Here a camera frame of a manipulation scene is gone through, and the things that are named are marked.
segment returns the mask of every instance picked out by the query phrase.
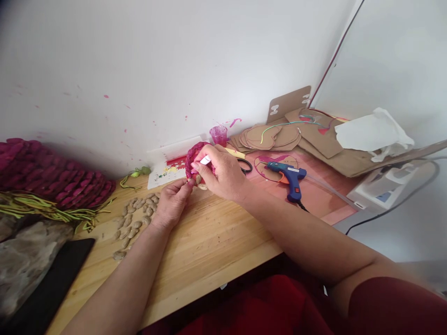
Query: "left hand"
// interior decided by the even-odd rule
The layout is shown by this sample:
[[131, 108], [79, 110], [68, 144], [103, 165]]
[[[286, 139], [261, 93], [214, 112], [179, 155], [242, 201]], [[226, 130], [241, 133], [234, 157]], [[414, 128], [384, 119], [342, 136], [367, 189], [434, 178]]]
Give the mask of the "left hand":
[[157, 214], [153, 224], [172, 229], [180, 219], [186, 200], [192, 192], [194, 181], [190, 184], [185, 179], [179, 179], [166, 185], [160, 196]]

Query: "tissue paper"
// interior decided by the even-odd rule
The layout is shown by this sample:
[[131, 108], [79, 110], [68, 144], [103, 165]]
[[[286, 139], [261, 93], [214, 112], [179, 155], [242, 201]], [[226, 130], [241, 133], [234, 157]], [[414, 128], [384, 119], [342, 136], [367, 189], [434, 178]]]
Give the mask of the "tissue paper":
[[[336, 126], [335, 132], [337, 141], [344, 149], [367, 151], [373, 156], [373, 162], [381, 162], [387, 156], [403, 154], [414, 146], [414, 140], [382, 108], [373, 110], [372, 115]], [[379, 149], [381, 154], [373, 152]]]

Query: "forearm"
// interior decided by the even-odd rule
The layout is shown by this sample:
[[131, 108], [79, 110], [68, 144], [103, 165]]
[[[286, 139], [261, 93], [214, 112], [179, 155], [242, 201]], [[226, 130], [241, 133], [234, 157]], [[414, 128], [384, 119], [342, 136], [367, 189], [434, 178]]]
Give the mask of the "forearm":
[[271, 232], [301, 268], [326, 285], [337, 284], [383, 257], [311, 215], [248, 183], [237, 203]]
[[156, 218], [116, 270], [81, 308], [64, 334], [135, 334], [169, 237]]

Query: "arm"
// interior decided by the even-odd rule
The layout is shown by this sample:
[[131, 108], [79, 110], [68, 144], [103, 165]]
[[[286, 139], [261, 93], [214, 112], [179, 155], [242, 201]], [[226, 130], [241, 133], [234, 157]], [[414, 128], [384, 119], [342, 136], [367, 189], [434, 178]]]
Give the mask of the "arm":
[[192, 185], [185, 179], [166, 186], [157, 214], [126, 258], [80, 309], [62, 332], [136, 334], [169, 234], [178, 223]]
[[[208, 166], [199, 163], [205, 155], [216, 168], [215, 176]], [[353, 290], [369, 278], [388, 276], [412, 281], [382, 254], [250, 183], [237, 160], [221, 146], [203, 147], [193, 167], [212, 192], [245, 208], [294, 262], [318, 277], [342, 314], [347, 315]]]

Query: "black cord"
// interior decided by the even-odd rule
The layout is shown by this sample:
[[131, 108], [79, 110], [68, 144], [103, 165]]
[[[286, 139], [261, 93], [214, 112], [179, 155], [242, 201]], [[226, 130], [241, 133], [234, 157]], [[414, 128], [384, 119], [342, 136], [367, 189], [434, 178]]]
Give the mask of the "black cord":
[[[437, 158], [435, 158], [435, 159], [433, 159], [433, 160], [436, 160], [436, 159], [445, 159], [444, 157], [437, 157]], [[424, 184], [422, 184], [421, 186], [419, 186], [417, 189], [415, 189], [413, 192], [411, 192], [402, 202], [400, 202], [398, 205], [396, 205], [396, 206], [394, 206], [393, 208], [390, 208], [389, 210], [387, 210], [386, 212], [383, 212], [383, 213], [381, 213], [381, 214], [379, 214], [379, 215], [376, 215], [375, 217], [373, 217], [373, 218], [371, 218], [371, 219], [368, 219], [368, 220], [365, 220], [365, 221], [362, 221], [362, 222], [359, 222], [359, 223], [356, 223], [355, 225], [353, 225], [353, 226], [351, 226], [351, 227], [349, 227], [349, 229], [348, 229], [348, 231], [346, 232], [346, 236], [349, 234], [349, 232], [351, 231], [351, 229], [352, 228], [354, 228], [354, 227], [357, 227], [357, 226], [360, 226], [360, 225], [362, 225], [362, 224], [364, 224], [364, 223], [367, 223], [367, 222], [369, 222], [369, 221], [372, 221], [372, 220], [375, 220], [375, 219], [378, 219], [378, 218], [380, 218], [380, 217], [382, 217], [382, 216], [384, 216], [384, 215], [386, 215], [386, 214], [388, 214], [389, 212], [392, 212], [393, 210], [395, 210], [397, 207], [399, 207], [400, 205], [402, 205], [404, 202], [406, 202], [408, 199], [410, 199], [413, 195], [415, 195], [417, 192], [419, 192], [421, 189], [423, 189], [425, 186], [427, 186], [428, 184], [431, 184], [435, 179], [436, 179], [436, 177], [439, 175], [439, 171], [440, 171], [440, 168], [439, 168], [439, 165], [438, 165], [438, 163], [436, 163], [436, 162], [434, 162], [434, 161], [430, 161], [430, 163], [432, 163], [433, 165], [434, 165], [434, 173], [433, 173], [433, 175], [430, 177], [430, 179], [428, 179]]]
[[297, 202], [297, 204], [298, 204], [298, 206], [301, 207], [302, 210], [305, 210], [306, 212], [309, 213], [309, 211], [306, 209], [306, 207], [304, 207], [304, 205], [301, 203], [301, 200], [299, 200], [299, 201]]

